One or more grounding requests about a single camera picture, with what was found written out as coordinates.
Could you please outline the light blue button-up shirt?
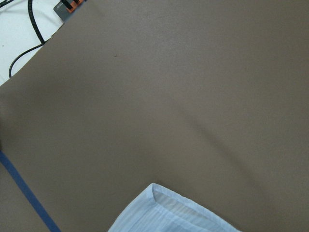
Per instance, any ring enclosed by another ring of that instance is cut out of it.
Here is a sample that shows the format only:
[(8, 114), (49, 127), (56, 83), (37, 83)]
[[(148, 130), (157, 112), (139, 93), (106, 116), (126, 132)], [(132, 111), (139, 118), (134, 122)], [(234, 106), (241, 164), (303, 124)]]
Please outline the light blue button-up shirt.
[(121, 212), (110, 232), (237, 232), (198, 203), (151, 183)]

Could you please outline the grey orange connector box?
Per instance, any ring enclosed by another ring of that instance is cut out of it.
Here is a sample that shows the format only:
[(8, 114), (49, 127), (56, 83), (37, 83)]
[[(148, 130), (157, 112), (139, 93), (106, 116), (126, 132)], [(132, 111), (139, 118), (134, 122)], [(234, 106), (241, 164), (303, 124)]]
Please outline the grey orange connector box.
[(67, 22), (86, 2), (86, 0), (60, 0), (53, 8), (63, 23)]

